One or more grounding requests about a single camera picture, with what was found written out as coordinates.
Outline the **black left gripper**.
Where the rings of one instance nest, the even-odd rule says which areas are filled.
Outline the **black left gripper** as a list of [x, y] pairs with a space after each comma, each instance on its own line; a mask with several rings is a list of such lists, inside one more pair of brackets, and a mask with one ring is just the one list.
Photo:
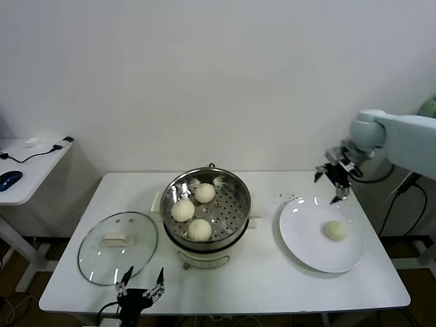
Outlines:
[[127, 284], [132, 276], [134, 267], [123, 275], [122, 279], [115, 284], [118, 304], [121, 308], [119, 319], [125, 327], [137, 326], [140, 314], [143, 310], [152, 306], [152, 300], [159, 300], [165, 292], [164, 268], [161, 268], [155, 285], [147, 289], [129, 288]]

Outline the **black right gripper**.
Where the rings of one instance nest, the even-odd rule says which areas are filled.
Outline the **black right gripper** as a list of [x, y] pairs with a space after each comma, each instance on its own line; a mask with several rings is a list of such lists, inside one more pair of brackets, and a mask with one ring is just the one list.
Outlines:
[[328, 177], [330, 182], [335, 185], [335, 195], [330, 201], [330, 204], [336, 204], [337, 202], [346, 200], [350, 192], [348, 171], [340, 164], [326, 163], [315, 168], [314, 182], [318, 182], [324, 174]]

